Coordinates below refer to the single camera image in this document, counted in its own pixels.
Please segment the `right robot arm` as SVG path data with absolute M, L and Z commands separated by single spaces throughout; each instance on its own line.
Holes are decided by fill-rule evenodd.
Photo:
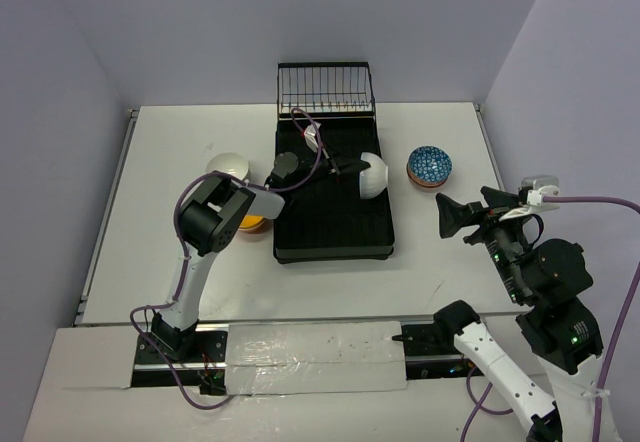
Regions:
M 456 301 L 434 315 L 434 340 L 446 353 L 471 360 L 518 417 L 529 441 L 617 441 L 620 436 L 607 393 L 599 385 L 606 354 L 598 323 L 578 296 L 593 284 L 577 243 L 527 240 L 531 218 L 555 209 L 553 176 L 525 178 L 515 194 L 482 187 L 482 202 L 462 205 L 439 193 L 439 234 L 446 239 L 464 227 L 469 245 L 483 244 L 511 301 L 528 307 L 516 323 L 542 365 L 546 393 L 491 338 L 479 315 Z

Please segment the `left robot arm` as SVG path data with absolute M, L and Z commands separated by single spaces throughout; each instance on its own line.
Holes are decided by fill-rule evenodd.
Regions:
M 150 337 L 162 355 L 182 361 L 193 353 L 200 301 L 209 272 L 245 216 L 275 220 L 285 206 L 284 193 L 332 176 L 354 181 L 359 198 L 370 200 L 387 188 L 388 166 L 370 152 L 351 158 L 330 156 L 320 150 L 312 163 L 303 163 L 294 153 L 284 152 L 275 157 L 266 186 L 212 171 L 185 189 L 173 215 L 182 262 L 168 301 L 152 309 Z

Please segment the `white bowl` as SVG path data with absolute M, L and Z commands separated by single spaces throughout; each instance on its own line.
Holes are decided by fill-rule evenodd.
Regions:
M 206 166 L 206 172 L 223 172 L 234 177 L 240 170 L 249 170 L 249 161 L 236 152 L 225 152 L 214 156 Z
M 249 170 L 240 170 L 235 174 L 235 176 L 243 183 L 249 183 L 251 172 Z
M 387 188 L 389 168 L 382 158 L 374 153 L 363 152 L 360 160 L 369 167 L 359 174 L 359 195 L 362 200 L 371 200 Z

